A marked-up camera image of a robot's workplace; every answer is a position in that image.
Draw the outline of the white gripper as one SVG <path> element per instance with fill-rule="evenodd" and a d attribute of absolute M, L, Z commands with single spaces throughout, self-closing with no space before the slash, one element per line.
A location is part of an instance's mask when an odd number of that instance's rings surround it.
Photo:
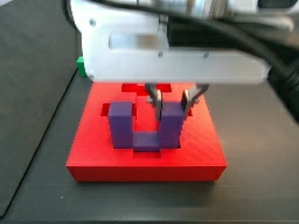
<path fill-rule="evenodd" d="M 242 52 L 170 47 L 165 26 L 153 14 L 89 0 L 69 0 L 69 6 L 88 77 L 94 82 L 145 83 L 156 120 L 161 119 L 162 94 L 154 83 L 194 82 L 181 92 L 186 116 L 209 88 L 202 84 L 257 84 L 266 78 L 265 63 Z"/>

